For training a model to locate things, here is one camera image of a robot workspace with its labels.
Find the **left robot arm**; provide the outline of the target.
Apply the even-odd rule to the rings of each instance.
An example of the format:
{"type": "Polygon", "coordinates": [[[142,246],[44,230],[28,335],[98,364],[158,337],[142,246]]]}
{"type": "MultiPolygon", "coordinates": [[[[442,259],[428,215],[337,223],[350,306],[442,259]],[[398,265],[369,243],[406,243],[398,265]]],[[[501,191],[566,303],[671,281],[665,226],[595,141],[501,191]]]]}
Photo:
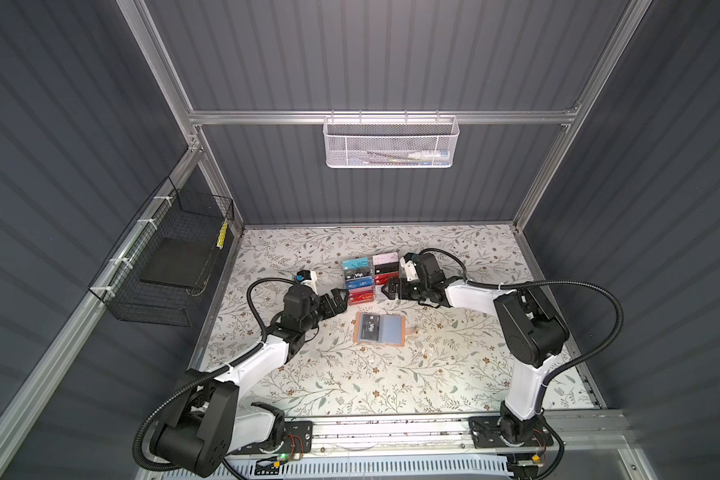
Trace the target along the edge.
{"type": "Polygon", "coordinates": [[[153,472],[187,470],[208,477],[228,454],[249,445],[277,448],[285,435],[283,412],[257,402],[254,412],[238,415],[238,400],[270,372],[285,366],[320,323],[346,312],[350,293],[334,288],[319,295],[310,286],[288,280],[283,307],[264,322],[253,301],[246,303],[261,330],[250,349],[211,371],[188,369],[178,387],[138,427],[132,457],[153,472]]]}

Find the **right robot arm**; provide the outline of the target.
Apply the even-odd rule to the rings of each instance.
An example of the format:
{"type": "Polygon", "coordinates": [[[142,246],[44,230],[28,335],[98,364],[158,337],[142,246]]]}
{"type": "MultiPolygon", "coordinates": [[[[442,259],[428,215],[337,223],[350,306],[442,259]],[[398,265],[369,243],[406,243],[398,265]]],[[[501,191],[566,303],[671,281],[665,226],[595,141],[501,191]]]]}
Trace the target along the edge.
{"type": "Polygon", "coordinates": [[[506,398],[500,405],[498,432],[509,446],[521,446],[542,430],[542,403],[557,357],[570,336],[561,314],[540,282],[487,284],[466,274],[448,277],[432,249],[407,254],[403,277],[386,281],[390,300],[414,301],[430,308],[459,308],[495,316],[513,358],[506,398]]]}

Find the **clear acrylic card holder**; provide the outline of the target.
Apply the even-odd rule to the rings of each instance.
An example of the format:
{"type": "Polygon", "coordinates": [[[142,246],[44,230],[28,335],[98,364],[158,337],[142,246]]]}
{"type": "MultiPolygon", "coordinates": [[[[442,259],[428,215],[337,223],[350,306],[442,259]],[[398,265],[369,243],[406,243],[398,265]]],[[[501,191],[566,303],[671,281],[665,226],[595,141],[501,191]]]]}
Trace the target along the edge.
{"type": "Polygon", "coordinates": [[[350,305],[382,301],[386,298],[382,288],[399,277],[399,254],[386,252],[344,260],[342,272],[350,305]]]}

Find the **pink leather card wallet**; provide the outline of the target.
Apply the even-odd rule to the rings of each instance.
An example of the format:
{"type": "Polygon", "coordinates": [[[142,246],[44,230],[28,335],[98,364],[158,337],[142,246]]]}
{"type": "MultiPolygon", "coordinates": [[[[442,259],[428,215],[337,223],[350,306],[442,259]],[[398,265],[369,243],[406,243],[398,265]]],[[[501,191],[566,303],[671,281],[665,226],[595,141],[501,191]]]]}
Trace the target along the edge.
{"type": "Polygon", "coordinates": [[[371,312],[358,312],[355,318],[353,341],[359,344],[380,344],[389,346],[404,346],[406,340],[406,317],[392,314],[378,314],[371,312]],[[363,313],[376,314],[381,317],[380,339],[378,342],[360,341],[358,339],[358,322],[363,313]]]}

